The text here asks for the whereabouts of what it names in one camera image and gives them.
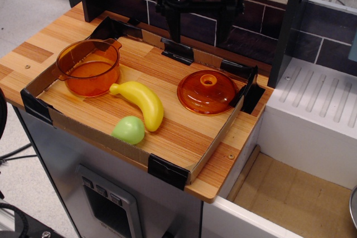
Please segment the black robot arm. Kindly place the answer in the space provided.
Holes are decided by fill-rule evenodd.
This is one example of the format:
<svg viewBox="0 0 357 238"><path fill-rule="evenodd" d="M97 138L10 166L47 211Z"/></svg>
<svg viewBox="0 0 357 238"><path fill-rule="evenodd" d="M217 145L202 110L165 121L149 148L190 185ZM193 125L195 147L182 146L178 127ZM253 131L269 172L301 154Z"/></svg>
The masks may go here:
<svg viewBox="0 0 357 238"><path fill-rule="evenodd" d="M244 13L244 0L156 0L156 12L165 17L170 38L181 42L181 15L183 13L216 14L216 42L225 42L233 23Z"/></svg>

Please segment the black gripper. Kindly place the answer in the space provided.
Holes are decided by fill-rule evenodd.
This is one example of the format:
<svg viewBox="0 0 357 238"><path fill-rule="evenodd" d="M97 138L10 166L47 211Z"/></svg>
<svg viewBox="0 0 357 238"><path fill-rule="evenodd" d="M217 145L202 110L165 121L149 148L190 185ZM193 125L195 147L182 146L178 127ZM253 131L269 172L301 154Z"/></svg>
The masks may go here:
<svg viewBox="0 0 357 238"><path fill-rule="evenodd" d="M156 10L166 17L172 41L181 42L181 14L215 13L216 44L224 43L229 35L233 19L244 11L244 0L156 0Z"/></svg>

